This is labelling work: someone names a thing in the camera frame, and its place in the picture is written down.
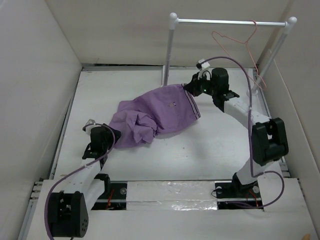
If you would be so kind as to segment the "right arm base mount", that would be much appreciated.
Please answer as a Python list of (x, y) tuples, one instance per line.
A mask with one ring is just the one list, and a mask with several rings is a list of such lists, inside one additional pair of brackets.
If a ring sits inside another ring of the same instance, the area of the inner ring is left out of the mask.
[(231, 181), (216, 181), (211, 196), (219, 210), (262, 209), (262, 198), (257, 181), (241, 185), (236, 174)]

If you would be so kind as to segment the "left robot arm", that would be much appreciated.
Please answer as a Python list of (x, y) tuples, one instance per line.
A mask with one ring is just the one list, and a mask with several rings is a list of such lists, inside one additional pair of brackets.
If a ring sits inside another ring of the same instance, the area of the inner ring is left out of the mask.
[(89, 133), (90, 143), (80, 167), (58, 180), (45, 200), (44, 224), (51, 240), (84, 237), (92, 207), (99, 197), (107, 198), (112, 191), (109, 175), (101, 170), (122, 134), (100, 123), (88, 123), (83, 131)]

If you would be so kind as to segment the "purple trousers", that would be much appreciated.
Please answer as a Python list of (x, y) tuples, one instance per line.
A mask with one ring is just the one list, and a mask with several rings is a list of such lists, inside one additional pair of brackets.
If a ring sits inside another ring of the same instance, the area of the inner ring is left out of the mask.
[(109, 126), (121, 132), (115, 148), (127, 149), (151, 144), (158, 135), (181, 132), (200, 117), (184, 85), (171, 84), (121, 101)]

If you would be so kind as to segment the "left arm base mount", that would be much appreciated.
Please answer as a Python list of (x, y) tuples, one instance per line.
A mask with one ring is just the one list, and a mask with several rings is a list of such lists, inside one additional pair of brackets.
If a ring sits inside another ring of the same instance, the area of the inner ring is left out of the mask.
[(95, 179), (104, 182), (104, 192), (98, 197), (92, 210), (120, 211), (127, 209), (127, 181), (111, 181), (108, 174), (99, 173)]

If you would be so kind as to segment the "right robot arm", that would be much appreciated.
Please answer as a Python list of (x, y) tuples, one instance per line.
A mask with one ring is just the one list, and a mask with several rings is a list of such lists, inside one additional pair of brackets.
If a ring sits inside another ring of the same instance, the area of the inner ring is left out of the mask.
[(288, 154), (284, 121), (253, 111), (237, 93), (229, 89), (229, 75), (224, 68), (214, 68), (210, 78), (200, 71), (183, 88), (193, 97), (201, 94), (211, 96), (218, 109), (248, 130), (249, 159), (233, 175), (230, 185), (221, 189), (223, 194), (231, 192), (237, 197), (243, 197), (273, 162)]

